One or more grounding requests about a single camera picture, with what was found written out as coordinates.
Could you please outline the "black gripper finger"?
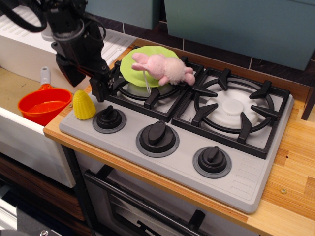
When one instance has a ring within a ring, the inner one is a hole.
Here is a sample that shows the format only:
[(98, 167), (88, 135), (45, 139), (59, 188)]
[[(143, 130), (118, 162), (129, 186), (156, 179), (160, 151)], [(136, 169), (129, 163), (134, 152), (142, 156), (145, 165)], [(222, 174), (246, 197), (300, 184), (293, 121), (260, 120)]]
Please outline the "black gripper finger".
[(56, 63), (61, 73), (73, 87), (76, 87), (85, 79), (85, 74), (78, 71), (74, 65), (59, 54), (56, 54)]
[(94, 76), (89, 80), (92, 87), (92, 95), (98, 102), (103, 102), (111, 94), (111, 80)]

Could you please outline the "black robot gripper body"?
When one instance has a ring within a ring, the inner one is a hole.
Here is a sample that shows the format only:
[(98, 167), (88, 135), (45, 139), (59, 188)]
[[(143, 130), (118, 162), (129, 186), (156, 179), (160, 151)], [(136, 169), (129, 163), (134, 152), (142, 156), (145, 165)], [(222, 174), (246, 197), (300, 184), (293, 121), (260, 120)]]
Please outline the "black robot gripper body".
[(52, 48), (86, 77), (104, 78), (112, 81), (111, 71), (102, 58), (106, 31), (100, 29), (95, 21), (80, 21), (82, 27), (76, 35), (68, 38), (55, 37)]

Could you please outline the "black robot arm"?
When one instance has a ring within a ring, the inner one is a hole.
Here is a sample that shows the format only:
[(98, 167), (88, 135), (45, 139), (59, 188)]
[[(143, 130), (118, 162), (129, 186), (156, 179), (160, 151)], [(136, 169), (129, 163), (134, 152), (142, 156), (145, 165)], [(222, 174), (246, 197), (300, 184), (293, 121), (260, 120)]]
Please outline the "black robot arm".
[(12, 21), (30, 32), (41, 32), (49, 26), (56, 63), (67, 81), (75, 87), (89, 77), (92, 94), (103, 102), (113, 91), (111, 70), (101, 56), (106, 31), (93, 15), (85, 12), (87, 2), (27, 0), (25, 4), (40, 25), (35, 26), (16, 13), (12, 14)]

